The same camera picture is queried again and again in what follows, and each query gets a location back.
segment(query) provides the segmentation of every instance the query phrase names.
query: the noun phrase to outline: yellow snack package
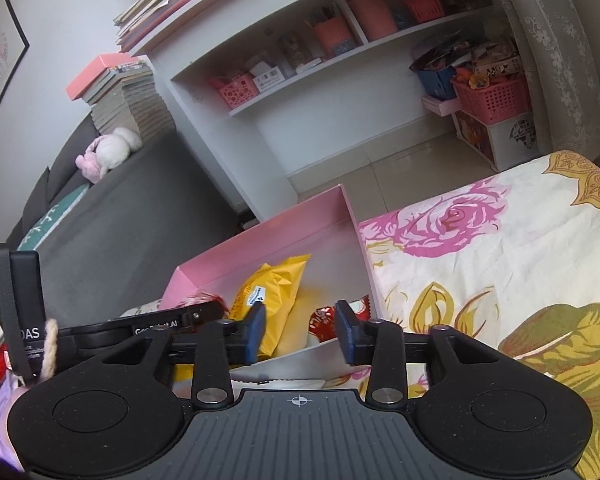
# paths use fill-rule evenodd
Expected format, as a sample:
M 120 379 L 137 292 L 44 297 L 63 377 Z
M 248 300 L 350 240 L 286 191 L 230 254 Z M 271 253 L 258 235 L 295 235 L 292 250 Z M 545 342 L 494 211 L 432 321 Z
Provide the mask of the yellow snack package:
M 260 343 L 260 355 L 271 357 L 280 341 L 310 257 L 310 254 L 293 256 L 276 266 L 264 264 L 240 288 L 229 319 L 243 319 L 256 301 L 264 303 L 267 310 L 267 329 Z

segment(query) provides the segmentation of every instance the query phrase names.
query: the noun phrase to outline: floral tablecloth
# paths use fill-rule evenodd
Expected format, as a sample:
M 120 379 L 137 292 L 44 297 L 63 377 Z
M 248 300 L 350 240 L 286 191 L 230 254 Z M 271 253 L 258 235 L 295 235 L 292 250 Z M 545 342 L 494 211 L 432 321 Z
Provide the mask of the floral tablecloth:
M 586 400 L 594 429 L 577 471 L 599 478 L 600 169 L 557 152 L 360 230 L 392 321 L 451 324 Z M 422 368 L 409 383 L 424 393 Z

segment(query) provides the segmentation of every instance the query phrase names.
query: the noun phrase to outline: pink book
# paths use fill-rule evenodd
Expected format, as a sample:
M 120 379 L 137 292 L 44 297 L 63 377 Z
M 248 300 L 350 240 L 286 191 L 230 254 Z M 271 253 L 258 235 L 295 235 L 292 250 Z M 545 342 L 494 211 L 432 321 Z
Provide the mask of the pink book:
M 123 54 L 121 52 L 116 52 L 114 54 L 100 54 L 67 86 L 66 92 L 68 97 L 71 101 L 79 99 L 104 70 L 111 68 L 112 66 L 133 61 L 138 61 L 138 58 L 131 57 L 128 54 Z

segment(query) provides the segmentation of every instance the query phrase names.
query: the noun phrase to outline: blue container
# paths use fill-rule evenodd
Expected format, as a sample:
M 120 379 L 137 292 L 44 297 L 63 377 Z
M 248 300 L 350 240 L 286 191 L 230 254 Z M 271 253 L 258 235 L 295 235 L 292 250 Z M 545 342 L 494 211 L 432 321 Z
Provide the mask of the blue container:
M 451 84 L 451 78 L 456 75 L 456 69 L 453 67 L 443 68 L 436 72 L 418 70 L 416 74 L 431 97 L 442 101 L 456 98 L 456 90 Z

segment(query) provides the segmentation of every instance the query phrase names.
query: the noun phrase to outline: curtain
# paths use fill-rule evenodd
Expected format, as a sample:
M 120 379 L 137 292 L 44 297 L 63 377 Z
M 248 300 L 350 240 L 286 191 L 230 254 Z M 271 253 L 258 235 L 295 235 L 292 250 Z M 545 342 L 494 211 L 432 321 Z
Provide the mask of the curtain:
M 542 153 L 600 156 L 600 83 L 573 0 L 500 0 L 525 66 Z

